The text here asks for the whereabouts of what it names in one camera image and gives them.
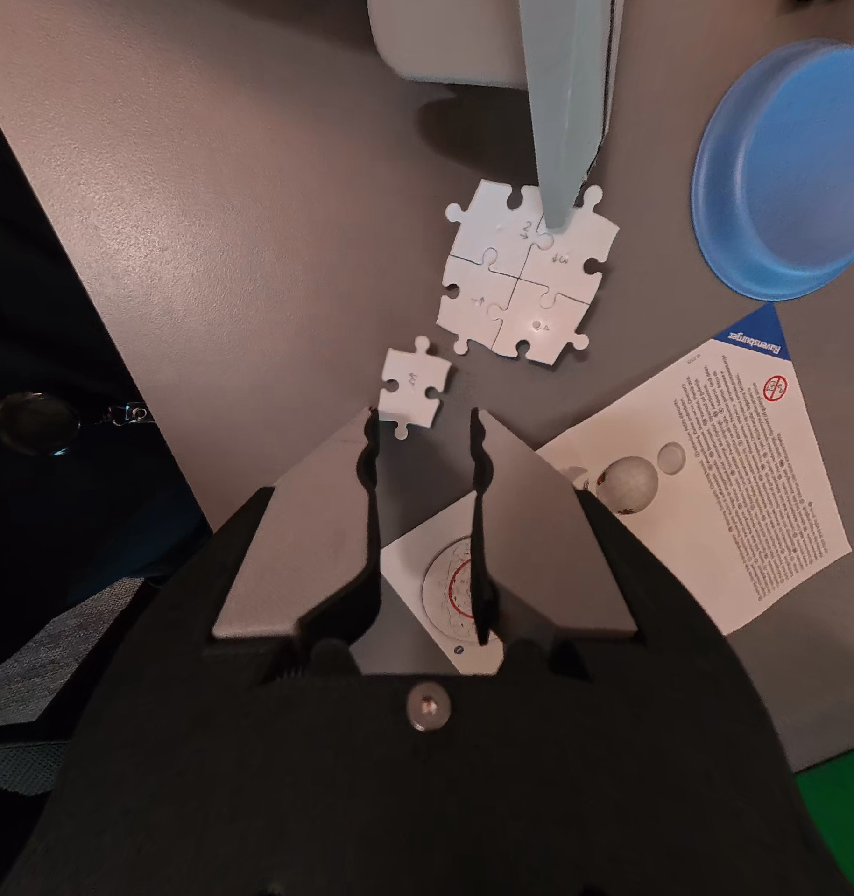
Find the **white puzzle piece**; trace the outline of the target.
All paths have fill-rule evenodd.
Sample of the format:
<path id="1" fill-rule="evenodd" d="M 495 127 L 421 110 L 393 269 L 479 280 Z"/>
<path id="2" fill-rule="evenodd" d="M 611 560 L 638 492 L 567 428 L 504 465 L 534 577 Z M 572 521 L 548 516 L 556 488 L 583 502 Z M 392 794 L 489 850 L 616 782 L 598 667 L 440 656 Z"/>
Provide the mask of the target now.
<path id="1" fill-rule="evenodd" d="M 467 353 L 470 342 L 492 349 L 502 320 L 493 307 L 507 310 L 517 277 L 490 270 L 497 260 L 495 249 L 488 248 L 479 263 L 450 254 L 442 277 L 446 288 L 457 287 L 457 296 L 440 298 L 437 325 L 456 336 L 457 355 Z"/>
<path id="2" fill-rule="evenodd" d="M 428 391 L 444 393 L 451 368 L 450 361 L 431 353 L 431 340 L 424 335 L 416 337 L 413 351 L 388 350 L 381 379 L 396 388 L 381 389 L 377 410 L 381 422 L 395 423 L 397 440 L 408 437 L 410 426 L 432 426 L 440 400 Z"/>
<path id="3" fill-rule="evenodd" d="M 532 247 L 552 248 L 554 236 L 540 231 L 543 205 L 539 188 L 523 186 L 522 201 L 515 208 L 508 206 L 512 190 L 509 184 L 482 180 L 467 209 L 457 203 L 447 206 L 445 217 L 458 224 L 451 256 L 480 264 L 492 249 L 496 257 L 489 269 L 519 277 Z"/>
<path id="4" fill-rule="evenodd" d="M 551 298 L 558 296 L 590 305 L 600 287 L 600 272 L 587 273 L 586 262 L 604 263 L 620 227 L 596 212 L 603 191 L 600 185 L 585 189 L 580 206 L 571 210 L 564 230 L 553 236 L 548 249 L 533 245 L 521 278 L 545 286 Z"/>
<path id="5" fill-rule="evenodd" d="M 491 349 L 500 356 L 516 357 L 518 346 L 525 342 L 528 360 L 553 365 L 568 344 L 576 350 L 587 348 L 589 339 L 578 332 L 578 326 L 589 308 L 588 302 L 552 295 L 543 285 L 519 280 L 506 308 L 487 307 L 488 318 L 500 323 Z"/>

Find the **white printed instruction leaflet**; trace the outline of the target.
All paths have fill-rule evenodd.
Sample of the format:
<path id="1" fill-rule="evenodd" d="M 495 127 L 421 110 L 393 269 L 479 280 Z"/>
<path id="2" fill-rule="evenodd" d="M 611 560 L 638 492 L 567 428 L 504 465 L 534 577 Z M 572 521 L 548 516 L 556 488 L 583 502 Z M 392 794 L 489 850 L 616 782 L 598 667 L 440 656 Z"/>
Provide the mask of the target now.
<path id="1" fill-rule="evenodd" d="M 764 305 L 538 453 L 597 496 L 731 634 L 850 553 L 773 305 Z M 382 574 L 466 674 L 474 493 L 381 552 Z"/>

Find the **grey fabric chair seat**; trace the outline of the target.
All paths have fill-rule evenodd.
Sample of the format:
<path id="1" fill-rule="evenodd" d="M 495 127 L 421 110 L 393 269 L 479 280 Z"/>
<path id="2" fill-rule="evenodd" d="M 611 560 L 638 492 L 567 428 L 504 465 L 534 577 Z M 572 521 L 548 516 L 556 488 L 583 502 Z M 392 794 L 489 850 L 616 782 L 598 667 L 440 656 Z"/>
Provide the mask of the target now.
<path id="1" fill-rule="evenodd" d="M 0 665 L 0 790 L 49 792 L 85 707 L 159 589 L 122 579 L 48 623 Z"/>

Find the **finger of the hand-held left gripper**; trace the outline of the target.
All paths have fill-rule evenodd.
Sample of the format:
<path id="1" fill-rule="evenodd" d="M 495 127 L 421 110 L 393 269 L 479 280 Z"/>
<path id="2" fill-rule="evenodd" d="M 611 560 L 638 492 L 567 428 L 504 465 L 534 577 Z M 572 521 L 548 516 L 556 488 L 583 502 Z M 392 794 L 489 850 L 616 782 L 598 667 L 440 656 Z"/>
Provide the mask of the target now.
<path id="1" fill-rule="evenodd" d="M 519 2 L 545 227 L 565 229 L 605 133 L 610 1 Z"/>

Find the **black retractable badge reel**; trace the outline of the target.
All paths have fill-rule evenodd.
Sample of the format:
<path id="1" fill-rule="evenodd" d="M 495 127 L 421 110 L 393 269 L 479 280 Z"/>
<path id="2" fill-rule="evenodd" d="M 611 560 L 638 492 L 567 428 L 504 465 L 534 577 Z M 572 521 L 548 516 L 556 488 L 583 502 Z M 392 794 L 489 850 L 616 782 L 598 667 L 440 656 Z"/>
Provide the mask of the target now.
<path id="1" fill-rule="evenodd" d="M 0 399 L 0 443 L 29 457 L 68 454 L 93 427 L 157 425 L 142 400 L 80 410 L 46 392 L 17 392 Z"/>

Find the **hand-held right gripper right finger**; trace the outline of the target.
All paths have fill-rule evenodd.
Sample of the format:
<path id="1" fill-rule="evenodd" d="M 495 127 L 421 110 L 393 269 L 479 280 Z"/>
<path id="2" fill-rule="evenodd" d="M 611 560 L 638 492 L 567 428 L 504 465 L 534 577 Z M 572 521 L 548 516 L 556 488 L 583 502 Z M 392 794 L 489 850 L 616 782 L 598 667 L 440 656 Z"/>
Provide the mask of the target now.
<path id="1" fill-rule="evenodd" d="M 475 503 L 471 611 L 480 645 L 495 636 L 554 646 L 629 639 L 637 626 L 578 491 L 485 409 L 470 418 Z"/>

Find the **green board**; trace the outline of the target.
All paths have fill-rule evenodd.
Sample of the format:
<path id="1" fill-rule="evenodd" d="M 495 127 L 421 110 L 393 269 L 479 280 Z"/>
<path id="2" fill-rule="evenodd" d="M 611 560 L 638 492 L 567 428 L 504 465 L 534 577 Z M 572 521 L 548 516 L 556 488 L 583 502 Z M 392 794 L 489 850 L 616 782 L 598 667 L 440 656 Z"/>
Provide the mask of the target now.
<path id="1" fill-rule="evenodd" d="M 854 749 L 794 778 L 825 844 L 854 886 Z"/>

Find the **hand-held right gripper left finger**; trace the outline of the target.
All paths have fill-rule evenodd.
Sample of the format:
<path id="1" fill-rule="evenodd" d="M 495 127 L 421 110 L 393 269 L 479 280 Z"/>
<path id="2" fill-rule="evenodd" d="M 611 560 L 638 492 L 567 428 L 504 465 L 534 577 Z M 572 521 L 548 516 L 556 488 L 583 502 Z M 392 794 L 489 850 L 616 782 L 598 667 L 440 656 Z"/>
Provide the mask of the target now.
<path id="1" fill-rule="evenodd" d="M 355 643 L 381 606 L 379 421 L 366 408 L 275 484 L 212 628 L 221 641 Z"/>

